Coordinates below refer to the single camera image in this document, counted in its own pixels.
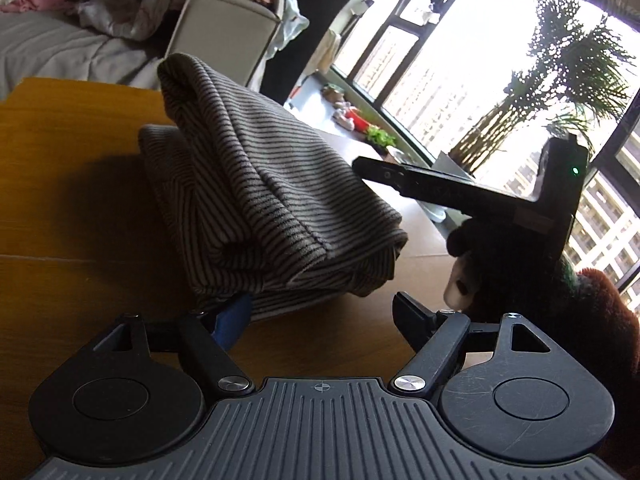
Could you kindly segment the striped grey knit sweater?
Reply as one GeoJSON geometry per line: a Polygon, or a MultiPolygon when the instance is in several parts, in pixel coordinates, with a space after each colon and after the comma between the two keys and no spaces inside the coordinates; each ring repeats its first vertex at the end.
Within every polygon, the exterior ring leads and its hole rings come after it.
{"type": "Polygon", "coordinates": [[[401,214],[317,130],[194,56],[157,75],[169,124],[140,152],[202,307],[249,296],[266,318],[394,277],[401,214]]]}

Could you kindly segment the bamboo plant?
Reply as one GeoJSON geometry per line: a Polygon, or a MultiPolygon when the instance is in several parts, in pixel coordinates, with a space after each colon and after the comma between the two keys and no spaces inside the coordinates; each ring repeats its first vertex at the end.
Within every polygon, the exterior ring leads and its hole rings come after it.
{"type": "Polygon", "coordinates": [[[475,174],[521,125],[544,118],[552,136],[588,140],[591,124],[621,118],[628,104],[625,70],[634,56],[607,13],[587,25],[582,0],[539,0],[536,17],[529,66],[512,74],[504,98],[448,152],[467,174],[475,174]]]}

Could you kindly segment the white ribbed plant pot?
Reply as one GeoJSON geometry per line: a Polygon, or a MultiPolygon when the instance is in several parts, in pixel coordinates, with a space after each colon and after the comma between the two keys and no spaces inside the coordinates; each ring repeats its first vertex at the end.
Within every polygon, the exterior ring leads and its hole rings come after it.
{"type": "MultiPolygon", "coordinates": [[[[473,181],[474,178],[463,170],[447,153],[439,152],[431,172],[437,176],[439,184],[449,183],[451,180],[473,181]]],[[[435,223],[442,223],[447,219],[447,208],[435,203],[420,203],[423,211],[435,223]]]]}

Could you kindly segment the grey covered sofa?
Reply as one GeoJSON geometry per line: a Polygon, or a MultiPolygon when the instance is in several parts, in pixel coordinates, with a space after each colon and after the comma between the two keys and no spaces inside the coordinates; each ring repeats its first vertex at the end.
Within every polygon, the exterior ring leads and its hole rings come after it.
{"type": "Polygon", "coordinates": [[[173,53],[196,56],[238,84],[257,87],[281,6],[250,0],[186,0],[168,46],[114,38],[61,12],[1,15],[1,97],[29,77],[106,82],[157,90],[157,65],[173,53]]]}

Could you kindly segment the pink cloth on sofa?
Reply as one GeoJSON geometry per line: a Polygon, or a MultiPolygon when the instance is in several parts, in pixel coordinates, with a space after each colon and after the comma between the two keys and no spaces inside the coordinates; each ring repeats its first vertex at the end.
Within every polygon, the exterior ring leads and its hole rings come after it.
{"type": "Polygon", "coordinates": [[[1,6],[3,13],[61,11],[73,13],[75,5],[68,0],[10,0],[1,6]]]}

